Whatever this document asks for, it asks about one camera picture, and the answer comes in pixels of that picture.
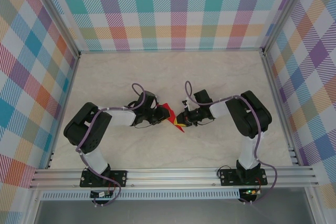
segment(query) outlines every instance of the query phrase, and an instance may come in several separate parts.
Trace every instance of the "plaid wall panel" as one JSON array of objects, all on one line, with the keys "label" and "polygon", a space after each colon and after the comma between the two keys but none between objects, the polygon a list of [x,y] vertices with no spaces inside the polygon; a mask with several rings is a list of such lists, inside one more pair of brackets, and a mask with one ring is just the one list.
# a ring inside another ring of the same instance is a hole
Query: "plaid wall panel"
[{"label": "plaid wall panel", "polygon": [[44,168],[75,57],[40,0],[0,0],[0,223],[18,223]]},{"label": "plaid wall panel", "polygon": [[259,48],[282,8],[276,0],[54,2],[79,48],[91,51]]},{"label": "plaid wall panel", "polygon": [[303,162],[336,217],[336,0],[299,0],[270,62]]},{"label": "plaid wall panel", "polygon": [[275,24],[278,22],[281,14],[282,14],[282,11],[283,11],[284,7],[286,6],[287,2],[288,2],[288,0],[282,0],[281,1],[280,5],[279,5],[274,17],[273,17],[272,22],[271,22],[270,26],[268,27],[266,35],[265,35],[264,39],[262,40],[262,43],[261,43],[262,48],[265,47],[265,44],[266,44],[270,34],[272,33]]}]

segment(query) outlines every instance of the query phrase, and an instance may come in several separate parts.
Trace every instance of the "aluminum rail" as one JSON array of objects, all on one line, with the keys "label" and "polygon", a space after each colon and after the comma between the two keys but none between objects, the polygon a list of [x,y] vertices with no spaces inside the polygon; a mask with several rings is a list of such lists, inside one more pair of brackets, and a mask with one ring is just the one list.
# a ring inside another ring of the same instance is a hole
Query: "aluminum rail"
[{"label": "aluminum rail", "polygon": [[[268,185],[274,181],[271,168],[266,171]],[[221,186],[216,175],[217,168],[156,168],[126,169],[127,185],[123,190],[132,189],[206,189],[246,188],[251,186]],[[315,187],[318,180],[310,166],[279,166],[276,187]],[[39,169],[31,182],[34,190],[83,190],[79,187],[82,169]]]}]

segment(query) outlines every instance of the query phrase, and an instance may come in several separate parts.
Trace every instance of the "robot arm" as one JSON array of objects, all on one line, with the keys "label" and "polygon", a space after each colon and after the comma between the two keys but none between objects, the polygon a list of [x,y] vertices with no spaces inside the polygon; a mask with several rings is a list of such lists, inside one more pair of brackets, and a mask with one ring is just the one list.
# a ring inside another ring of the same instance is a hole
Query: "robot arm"
[{"label": "robot arm", "polygon": [[[134,110],[106,110],[101,112],[81,146],[82,158],[98,174],[109,177],[110,166],[105,161],[98,147],[102,137],[108,127],[113,126],[136,126],[144,120],[151,125],[159,124],[170,117],[169,110],[159,105],[155,94],[145,91],[142,92],[137,101],[133,101],[124,108],[136,108]],[[86,134],[93,117],[101,108],[88,102],[79,110],[75,117],[68,123],[64,129],[64,136],[72,145],[78,146]]]},{"label": "robot arm", "polygon": [[[240,157],[237,160],[237,175],[242,183],[245,183],[260,169],[260,162],[256,160],[254,150],[258,139],[257,122],[249,110],[249,107],[241,99],[229,98],[228,100],[213,103],[206,90],[202,90],[194,94],[199,108],[190,111],[187,105],[188,101],[182,101],[185,104],[184,112],[180,113],[175,120],[175,124],[179,126],[189,127],[197,126],[203,119],[208,118],[214,120],[221,116],[231,114],[235,125],[239,132],[244,136]],[[272,122],[269,111],[251,92],[246,91],[240,95],[252,106],[256,112],[261,126],[261,138],[267,131],[268,125]]]}]

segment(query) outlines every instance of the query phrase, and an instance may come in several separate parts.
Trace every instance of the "black cable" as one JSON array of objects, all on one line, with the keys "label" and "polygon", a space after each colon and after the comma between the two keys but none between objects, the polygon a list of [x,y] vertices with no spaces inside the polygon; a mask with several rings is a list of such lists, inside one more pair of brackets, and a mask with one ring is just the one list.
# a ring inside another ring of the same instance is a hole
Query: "black cable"
[{"label": "black cable", "polygon": [[147,127],[149,127],[149,126],[152,126],[152,124],[150,124],[150,125],[147,125],[147,126],[145,126],[145,127],[140,127],[140,128],[138,128],[138,127],[134,126],[134,128],[136,128],[136,129],[144,129],[144,128],[147,128]]},{"label": "black cable", "polygon": [[207,125],[209,123],[212,123],[215,119],[213,119],[211,122],[208,122],[208,123],[205,123],[205,124],[200,124],[200,123],[197,123],[198,125]]},{"label": "black cable", "polygon": [[229,167],[230,169],[232,169],[230,166],[228,166],[228,165],[223,165],[223,166],[221,166],[218,170],[217,170],[217,177],[218,178],[220,178],[220,176],[219,176],[219,171],[221,170],[221,168],[223,168],[223,167]]},{"label": "black cable", "polygon": [[127,105],[127,107],[134,107],[134,105],[135,105],[135,103],[136,103],[137,101],[133,101],[133,102],[130,102],[128,105]]}]

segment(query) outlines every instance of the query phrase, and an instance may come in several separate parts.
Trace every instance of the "vent grille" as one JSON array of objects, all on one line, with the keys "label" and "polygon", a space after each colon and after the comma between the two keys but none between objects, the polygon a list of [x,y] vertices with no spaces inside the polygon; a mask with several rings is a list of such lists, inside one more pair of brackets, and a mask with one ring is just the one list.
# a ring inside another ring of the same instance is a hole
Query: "vent grille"
[{"label": "vent grille", "polygon": [[[117,200],[238,199],[239,189],[124,190]],[[42,200],[92,200],[90,191],[45,191]]]}]

